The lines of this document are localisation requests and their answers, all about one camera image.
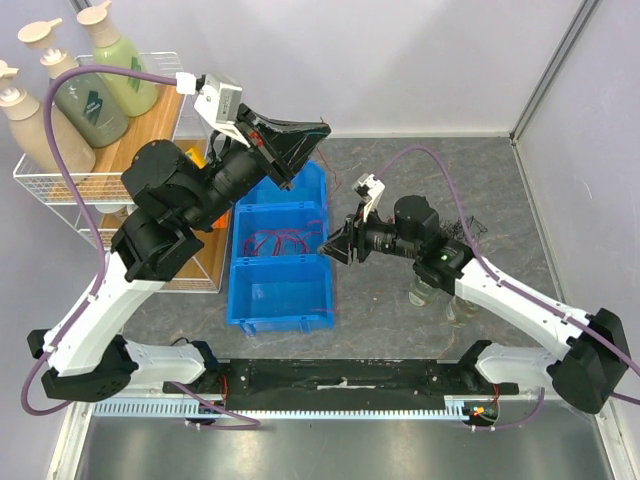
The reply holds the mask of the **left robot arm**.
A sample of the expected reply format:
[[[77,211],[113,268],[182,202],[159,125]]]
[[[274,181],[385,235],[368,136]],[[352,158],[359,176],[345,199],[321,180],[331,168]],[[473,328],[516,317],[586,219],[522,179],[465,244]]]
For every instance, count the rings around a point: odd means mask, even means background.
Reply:
[[[204,167],[167,139],[136,152],[121,176],[135,208],[112,237],[103,276],[57,326],[28,336],[32,355],[47,363],[47,397],[98,402],[148,384],[216,388],[220,371],[207,343],[144,345],[121,330],[203,248],[202,233],[262,180],[290,189],[331,132],[324,122],[273,120],[247,106],[238,109],[235,126],[239,138],[226,139]]]

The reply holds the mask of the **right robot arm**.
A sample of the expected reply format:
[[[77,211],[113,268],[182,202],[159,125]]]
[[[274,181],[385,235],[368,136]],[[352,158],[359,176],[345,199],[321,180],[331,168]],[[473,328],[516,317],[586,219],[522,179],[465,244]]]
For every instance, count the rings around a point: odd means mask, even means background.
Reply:
[[[627,372],[629,347],[621,319],[601,308],[589,313],[550,298],[499,271],[466,244],[442,232],[438,213],[418,195],[400,198],[385,222],[361,202],[320,246],[343,264],[378,252],[412,260],[429,287],[499,316],[537,342],[535,348],[481,342],[458,368],[467,392],[513,383],[555,391],[573,407],[600,412]]]

